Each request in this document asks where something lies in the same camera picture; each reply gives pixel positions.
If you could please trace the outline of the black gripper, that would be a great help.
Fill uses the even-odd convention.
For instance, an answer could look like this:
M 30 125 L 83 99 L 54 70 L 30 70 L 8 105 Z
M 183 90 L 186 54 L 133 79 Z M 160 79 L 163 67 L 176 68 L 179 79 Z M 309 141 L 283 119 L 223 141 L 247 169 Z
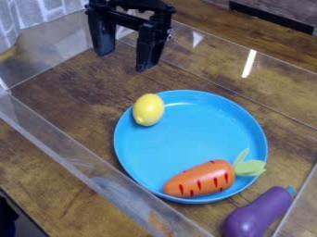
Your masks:
M 85 5 L 93 51 L 105 56 L 115 50 L 116 25 L 139 30 L 136 43 L 136 71 L 144 72 L 159 63 L 165 41 L 171 36 L 175 7 L 161 0 L 89 0 Z M 128 15 L 128 10 L 149 11 L 143 19 Z

